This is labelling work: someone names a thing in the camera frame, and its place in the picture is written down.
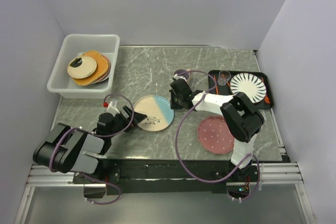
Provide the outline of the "beige blue large plate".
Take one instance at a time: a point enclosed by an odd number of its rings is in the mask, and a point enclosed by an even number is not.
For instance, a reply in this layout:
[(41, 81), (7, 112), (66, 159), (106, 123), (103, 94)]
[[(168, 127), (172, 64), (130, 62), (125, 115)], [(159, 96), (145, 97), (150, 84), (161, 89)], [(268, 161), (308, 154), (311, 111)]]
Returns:
[(147, 95), (140, 98), (135, 103), (134, 110), (147, 116), (138, 126), (149, 132), (166, 129), (174, 119), (174, 111), (170, 108), (170, 102), (159, 95)]

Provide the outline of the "pink scalloped plate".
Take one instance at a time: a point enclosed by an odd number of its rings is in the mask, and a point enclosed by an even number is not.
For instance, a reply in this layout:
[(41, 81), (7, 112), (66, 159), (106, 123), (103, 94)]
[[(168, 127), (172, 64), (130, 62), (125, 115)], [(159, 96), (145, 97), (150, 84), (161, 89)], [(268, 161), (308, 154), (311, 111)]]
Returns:
[(209, 116), (202, 120), (197, 136), (201, 145), (213, 154), (227, 154), (234, 148), (234, 137), (222, 116)]

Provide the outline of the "beige pink branch plate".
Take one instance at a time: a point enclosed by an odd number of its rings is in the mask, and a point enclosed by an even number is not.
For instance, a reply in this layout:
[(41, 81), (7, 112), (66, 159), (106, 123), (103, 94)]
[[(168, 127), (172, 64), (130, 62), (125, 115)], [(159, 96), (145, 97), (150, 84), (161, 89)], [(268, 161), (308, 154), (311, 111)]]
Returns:
[(106, 57), (105, 55), (102, 55), (102, 56), (108, 62), (108, 70), (102, 77), (100, 77), (95, 82), (93, 82), (93, 84), (100, 83), (100, 82), (103, 82), (103, 81), (107, 80), (108, 77), (109, 77), (110, 71), (111, 71), (111, 61), (110, 61), (110, 59), (108, 57)]

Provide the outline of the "wooden bamboo tray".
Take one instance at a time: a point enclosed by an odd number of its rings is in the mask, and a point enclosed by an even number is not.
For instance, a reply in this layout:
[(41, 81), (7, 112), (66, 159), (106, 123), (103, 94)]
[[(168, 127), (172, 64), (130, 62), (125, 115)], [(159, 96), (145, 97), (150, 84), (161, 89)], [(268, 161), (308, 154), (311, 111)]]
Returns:
[(97, 62), (97, 68), (91, 76), (86, 77), (84, 79), (75, 79), (72, 77), (71, 78), (73, 79), (75, 84), (79, 86), (88, 86), (88, 85), (93, 84), (93, 82), (95, 82), (97, 79), (102, 77), (107, 72), (108, 62), (104, 59), (101, 53), (99, 53), (98, 51), (94, 51), (94, 50), (79, 54), (76, 58), (82, 57), (82, 56), (93, 58)]

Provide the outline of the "small beige black-stroke plate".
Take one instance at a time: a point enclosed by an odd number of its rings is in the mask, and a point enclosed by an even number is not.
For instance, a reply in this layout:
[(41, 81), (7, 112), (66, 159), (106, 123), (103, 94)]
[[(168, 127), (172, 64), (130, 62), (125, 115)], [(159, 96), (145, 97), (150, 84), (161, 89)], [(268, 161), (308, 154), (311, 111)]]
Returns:
[(97, 68), (97, 62), (87, 56), (73, 59), (67, 67), (68, 74), (75, 79), (84, 79), (91, 76)]

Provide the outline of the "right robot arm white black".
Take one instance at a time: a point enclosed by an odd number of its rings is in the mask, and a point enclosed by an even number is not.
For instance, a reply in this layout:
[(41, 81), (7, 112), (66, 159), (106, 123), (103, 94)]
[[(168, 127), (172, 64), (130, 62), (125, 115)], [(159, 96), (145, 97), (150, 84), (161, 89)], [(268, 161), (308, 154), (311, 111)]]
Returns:
[(211, 94), (209, 91), (192, 91), (184, 79), (170, 84), (171, 108), (191, 111), (205, 111), (222, 115), (234, 137), (234, 148), (229, 169), (231, 178), (242, 181), (248, 175), (253, 158), (255, 139), (265, 120), (248, 96), (242, 92), (236, 95)]

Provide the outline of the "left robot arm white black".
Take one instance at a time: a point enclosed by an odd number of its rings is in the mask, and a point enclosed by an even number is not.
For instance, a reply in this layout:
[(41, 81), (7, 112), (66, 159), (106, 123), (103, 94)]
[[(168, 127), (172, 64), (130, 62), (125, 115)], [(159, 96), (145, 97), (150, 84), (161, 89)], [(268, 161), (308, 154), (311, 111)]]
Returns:
[(111, 147), (111, 139), (119, 132), (131, 131), (147, 119), (147, 115), (133, 112), (127, 106), (123, 110), (126, 115), (117, 109), (100, 114), (92, 133), (58, 123), (35, 149), (33, 161), (53, 172), (83, 172), (91, 182), (100, 182), (104, 169), (99, 159)]

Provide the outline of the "translucent white plastic bin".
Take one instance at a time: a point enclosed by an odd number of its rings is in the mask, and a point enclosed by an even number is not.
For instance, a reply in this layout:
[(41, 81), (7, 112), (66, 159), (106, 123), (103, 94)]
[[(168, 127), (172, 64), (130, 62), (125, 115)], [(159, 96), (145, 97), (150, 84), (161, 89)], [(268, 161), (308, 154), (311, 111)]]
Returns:
[[(51, 93), (66, 99), (103, 99), (111, 93), (116, 67), (120, 37), (113, 34), (70, 34), (64, 38), (56, 63), (47, 83)], [(107, 80), (80, 86), (67, 73), (67, 65), (75, 57), (95, 50), (109, 58), (111, 69)]]

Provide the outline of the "pink beige mug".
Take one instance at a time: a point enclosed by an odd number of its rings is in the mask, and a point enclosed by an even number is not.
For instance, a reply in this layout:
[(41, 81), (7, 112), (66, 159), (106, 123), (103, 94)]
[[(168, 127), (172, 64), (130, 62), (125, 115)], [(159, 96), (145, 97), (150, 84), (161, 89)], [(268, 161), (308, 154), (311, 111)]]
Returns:
[(187, 85), (190, 87), (190, 79), (191, 79), (190, 69), (177, 69), (177, 70), (175, 70), (174, 74), (175, 73), (181, 73), (181, 74), (183, 74), (184, 77), (186, 78)]

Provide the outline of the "black serving tray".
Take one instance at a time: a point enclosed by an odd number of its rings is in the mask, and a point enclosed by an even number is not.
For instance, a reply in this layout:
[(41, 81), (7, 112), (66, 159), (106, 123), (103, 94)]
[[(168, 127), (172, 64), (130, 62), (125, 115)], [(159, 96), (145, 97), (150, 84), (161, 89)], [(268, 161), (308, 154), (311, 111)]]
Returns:
[(232, 75), (229, 84), (218, 86), (212, 94), (232, 95), (238, 91), (245, 93), (258, 109), (271, 109), (274, 106), (268, 77), (262, 72), (229, 71)]

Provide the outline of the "orange chopsticks on tray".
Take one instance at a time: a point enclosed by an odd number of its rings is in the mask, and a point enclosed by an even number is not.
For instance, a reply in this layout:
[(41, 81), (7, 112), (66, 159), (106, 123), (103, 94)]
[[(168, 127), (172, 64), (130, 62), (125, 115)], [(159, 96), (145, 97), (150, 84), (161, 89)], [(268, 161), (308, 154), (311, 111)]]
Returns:
[[(226, 81), (226, 85), (228, 85), (230, 87), (230, 83), (228, 82), (228, 80), (225, 78), (225, 75), (224, 74), (221, 74), (220, 77), (222, 79), (224, 79), (224, 81)], [(218, 89), (218, 83), (217, 83), (217, 78), (216, 76), (213, 76), (213, 78), (215, 79), (215, 91), (216, 91), (216, 94), (219, 94), (219, 89)]]

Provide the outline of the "small clear glass cup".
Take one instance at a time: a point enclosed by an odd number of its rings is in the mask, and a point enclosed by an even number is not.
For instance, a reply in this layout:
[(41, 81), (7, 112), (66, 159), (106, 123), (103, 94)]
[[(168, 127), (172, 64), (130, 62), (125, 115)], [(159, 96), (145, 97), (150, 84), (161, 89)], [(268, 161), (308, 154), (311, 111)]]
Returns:
[(222, 70), (218, 74), (217, 84), (219, 86), (225, 86), (229, 83), (230, 78), (231, 78), (231, 73), (229, 71)]

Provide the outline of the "white blue striped plate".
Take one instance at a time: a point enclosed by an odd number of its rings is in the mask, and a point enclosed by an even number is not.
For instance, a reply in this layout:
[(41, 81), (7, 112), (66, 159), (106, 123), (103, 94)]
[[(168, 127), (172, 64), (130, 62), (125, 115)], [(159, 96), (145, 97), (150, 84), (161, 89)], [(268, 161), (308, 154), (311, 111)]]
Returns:
[(267, 94), (267, 88), (262, 79), (251, 73), (234, 75), (230, 80), (230, 90), (232, 94), (244, 93), (252, 103), (261, 102)]

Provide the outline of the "orange utensil on tray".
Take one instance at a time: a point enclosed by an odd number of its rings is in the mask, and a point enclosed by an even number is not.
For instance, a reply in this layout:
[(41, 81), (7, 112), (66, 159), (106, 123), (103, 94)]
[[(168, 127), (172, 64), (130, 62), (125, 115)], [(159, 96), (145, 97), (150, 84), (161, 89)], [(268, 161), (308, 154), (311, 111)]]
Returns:
[(267, 104), (270, 104), (270, 100), (269, 100), (268, 95), (265, 96), (265, 98), (264, 98), (264, 102), (267, 103)]

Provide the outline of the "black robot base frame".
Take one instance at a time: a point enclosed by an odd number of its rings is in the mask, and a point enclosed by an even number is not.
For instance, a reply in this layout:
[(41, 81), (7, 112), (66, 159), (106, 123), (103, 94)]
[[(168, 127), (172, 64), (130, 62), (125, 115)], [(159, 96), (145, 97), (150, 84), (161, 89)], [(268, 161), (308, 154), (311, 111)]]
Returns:
[[(245, 198), (250, 184), (259, 181), (260, 166), (250, 162), (242, 170), (229, 161), (120, 159), (103, 160), (98, 170), (73, 177), (75, 185), (83, 184), (83, 195), (89, 199), (117, 196), (118, 193), (186, 193), (211, 192)], [(234, 183), (231, 189), (228, 183)]]

